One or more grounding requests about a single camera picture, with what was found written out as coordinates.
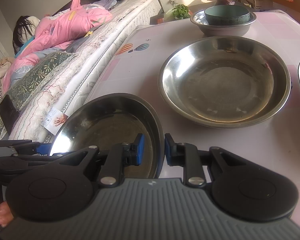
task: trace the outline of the mattress label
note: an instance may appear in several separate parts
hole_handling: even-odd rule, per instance
[[[41,125],[50,133],[56,135],[67,119],[68,116],[66,114],[63,114],[60,110],[53,107],[42,121]]]

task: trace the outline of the green vegetable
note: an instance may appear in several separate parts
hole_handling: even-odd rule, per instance
[[[179,4],[173,9],[173,16],[176,20],[190,18],[189,8],[184,4]]]

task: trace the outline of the green bowl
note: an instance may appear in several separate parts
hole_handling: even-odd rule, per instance
[[[238,5],[217,5],[204,11],[209,25],[237,25],[250,20],[248,9]]]

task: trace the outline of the gray ribbed plate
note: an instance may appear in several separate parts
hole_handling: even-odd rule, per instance
[[[300,240],[285,218],[244,222],[221,212],[202,189],[180,179],[125,179],[103,189],[80,214],[54,223],[20,218],[0,232],[3,240]]]

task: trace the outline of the black hair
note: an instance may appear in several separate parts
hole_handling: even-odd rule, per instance
[[[17,54],[17,48],[21,48],[23,46],[23,42],[21,41],[22,34],[29,33],[32,36],[29,26],[34,26],[27,18],[29,16],[20,16],[17,20],[16,26],[13,30],[13,40],[12,45],[14,49],[14,54]]]

